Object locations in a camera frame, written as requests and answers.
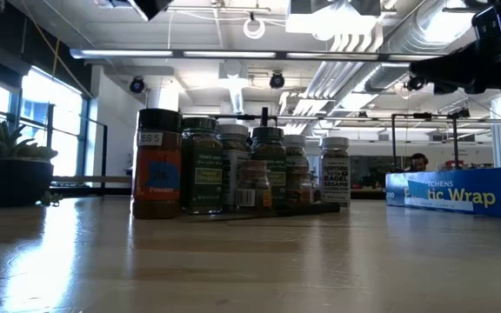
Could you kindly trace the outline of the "green-lid spice jar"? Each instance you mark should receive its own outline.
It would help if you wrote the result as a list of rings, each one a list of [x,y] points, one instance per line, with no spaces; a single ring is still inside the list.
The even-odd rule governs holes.
[[[209,214],[221,209],[223,145],[218,121],[186,117],[182,131],[182,206],[188,214]]]
[[[272,208],[279,209],[286,203],[286,148],[284,131],[276,127],[256,127],[251,132],[251,156],[265,161],[271,184]]]

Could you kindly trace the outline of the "orange chili powder jar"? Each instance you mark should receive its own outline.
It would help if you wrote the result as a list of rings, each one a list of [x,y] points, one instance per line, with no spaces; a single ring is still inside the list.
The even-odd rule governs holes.
[[[131,192],[135,218],[169,219],[181,214],[181,130],[182,116],[176,111],[138,111]]]

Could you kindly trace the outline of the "person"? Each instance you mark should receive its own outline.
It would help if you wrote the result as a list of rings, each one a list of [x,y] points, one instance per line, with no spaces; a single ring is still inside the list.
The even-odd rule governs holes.
[[[410,167],[408,168],[409,172],[419,172],[425,171],[428,165],[428,158],[423,153],[415,153],[411,156]]]

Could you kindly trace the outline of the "blue plastic wrap box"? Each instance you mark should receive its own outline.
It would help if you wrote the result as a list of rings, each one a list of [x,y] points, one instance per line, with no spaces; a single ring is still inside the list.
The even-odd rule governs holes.
[[[501,168],[391,173],[390,206],[501,217]]]

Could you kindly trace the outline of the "white ceiling vent box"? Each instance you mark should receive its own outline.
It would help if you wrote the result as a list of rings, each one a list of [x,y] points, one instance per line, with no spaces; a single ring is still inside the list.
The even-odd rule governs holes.
[[[382,8],[381,0],[290,0],[285,31],[321,41],[335,35],[365,35],[378,23]]]

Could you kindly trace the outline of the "small glass spice jar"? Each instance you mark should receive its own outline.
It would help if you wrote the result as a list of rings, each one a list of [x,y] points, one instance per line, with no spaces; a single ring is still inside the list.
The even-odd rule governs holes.
[[[267,162],[245,161],[239,171],[236,206],[240,210],[266,211],[272,207],[271,184]]]
[[[287,202],[292,207],[312,204],[313,188],[308,166],[288,167],[286,172]]]

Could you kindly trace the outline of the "long linear ceiling light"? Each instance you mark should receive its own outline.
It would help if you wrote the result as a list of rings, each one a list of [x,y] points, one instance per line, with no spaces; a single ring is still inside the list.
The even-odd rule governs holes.
[[[268,51],[268,50],[87,50],[70,49],[76,59],[111,58],[190,58],[190,59],[251,59],[298,60],[335,62],[389,62],[410,63],[442,53],[381,53],[381,52],[329,52],[329,51]]]

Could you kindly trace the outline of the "succulent plant in black pot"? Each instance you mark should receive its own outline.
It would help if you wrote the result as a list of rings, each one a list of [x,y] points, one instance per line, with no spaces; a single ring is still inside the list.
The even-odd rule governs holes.
[[[50,192],[56,150],[21,140],[22,128],[10,130],[0,118],[0,207],[50,206],[62,199]]]

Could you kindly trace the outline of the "black background rig frame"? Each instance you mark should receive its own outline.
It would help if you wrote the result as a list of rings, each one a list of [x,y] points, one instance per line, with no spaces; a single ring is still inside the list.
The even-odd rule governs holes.
[[[443,123],[451,123],[452,125],[452,140],[453,140],[453,154],[454,154],[454,169],[459,169],[458,159],[458,116],[457,115],[441,115],[432,114],[430,112],[420,113],[393,113],[391,114],[391,151],[393,159],[393,169],[397,170],[397,140],[396,140],[396,119],[404,117],[405,119],[413,118],[420,122],[433,122],[437,117],[442,117]]]

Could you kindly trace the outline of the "silver round air duct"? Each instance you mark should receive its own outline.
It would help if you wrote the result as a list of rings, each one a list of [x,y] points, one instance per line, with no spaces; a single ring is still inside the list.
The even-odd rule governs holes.
[[[392,54],[444,53],[470,27],[476,0],[423,0],[392,33],[381,51]],[[409,74],[407,64],[381,63],[358,88],[378,94]]]

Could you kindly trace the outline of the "black-handled kitchen knife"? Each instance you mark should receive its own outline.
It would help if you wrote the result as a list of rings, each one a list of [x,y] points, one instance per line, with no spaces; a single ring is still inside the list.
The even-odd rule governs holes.
[[[177,221],[182,223],[214,223],[260,218],[319,215],[326,213],[338,213],[339,211],[340,206],[337,203],[313,203],[304,207],[292,208],[290,206],[283,206],[280,210],[268,210],[261,212],[235,212],[215,215],[182,216],[178,217]]]

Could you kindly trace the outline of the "white hanging air duct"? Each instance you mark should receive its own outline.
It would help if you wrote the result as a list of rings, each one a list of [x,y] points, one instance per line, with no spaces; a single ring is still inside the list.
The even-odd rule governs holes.
[[[219,64],[218,81],[229,91],[230,103],[236,115],[244,113],[243,89],[249,86],[248,68],[235,59],[227,59]]]

